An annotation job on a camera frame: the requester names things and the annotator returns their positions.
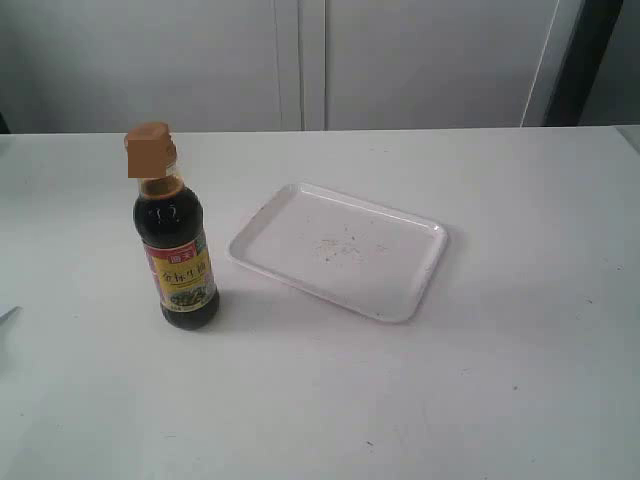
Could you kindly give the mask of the dark soy sauce bottle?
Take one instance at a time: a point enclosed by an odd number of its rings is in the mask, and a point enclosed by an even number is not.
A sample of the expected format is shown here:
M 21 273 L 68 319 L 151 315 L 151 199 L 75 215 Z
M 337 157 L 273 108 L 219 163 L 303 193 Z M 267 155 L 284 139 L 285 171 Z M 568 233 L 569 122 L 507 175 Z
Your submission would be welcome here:
M 169 126 L 147 122 L 124 139 L 128 176 L 138 182 L 133 221 L 161 311 L 173 326 L 198 330 L 214 318 L 220 294 L 203 225 L 203 207 L 177 167 Z

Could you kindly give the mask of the white plastic tray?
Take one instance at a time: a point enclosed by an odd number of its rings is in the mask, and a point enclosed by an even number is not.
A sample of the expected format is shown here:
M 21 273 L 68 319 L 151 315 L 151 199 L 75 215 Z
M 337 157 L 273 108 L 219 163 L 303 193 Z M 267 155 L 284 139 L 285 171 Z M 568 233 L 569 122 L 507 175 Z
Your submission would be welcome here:
M 403 323 L 446 249 L 430 220 L 309 183 L 278 190 L 230 241 L 250 270 L 365 317 Z

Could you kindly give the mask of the white cabinet doors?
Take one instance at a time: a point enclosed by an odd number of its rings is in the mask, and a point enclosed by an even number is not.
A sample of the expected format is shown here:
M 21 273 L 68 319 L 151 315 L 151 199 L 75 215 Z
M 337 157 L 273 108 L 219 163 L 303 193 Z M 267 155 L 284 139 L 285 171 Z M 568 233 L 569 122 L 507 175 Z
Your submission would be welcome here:
M 539 126 L 578 1 L 5 1 L 14 133 Z

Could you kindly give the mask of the black vertical post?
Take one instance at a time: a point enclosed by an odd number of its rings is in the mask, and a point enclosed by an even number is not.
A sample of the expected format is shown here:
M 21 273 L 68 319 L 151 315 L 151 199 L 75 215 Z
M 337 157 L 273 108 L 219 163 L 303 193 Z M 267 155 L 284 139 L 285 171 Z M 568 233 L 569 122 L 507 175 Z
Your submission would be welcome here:
M 623 0 L 583 1 L 544 115 L 545 127 L 577 126 Z

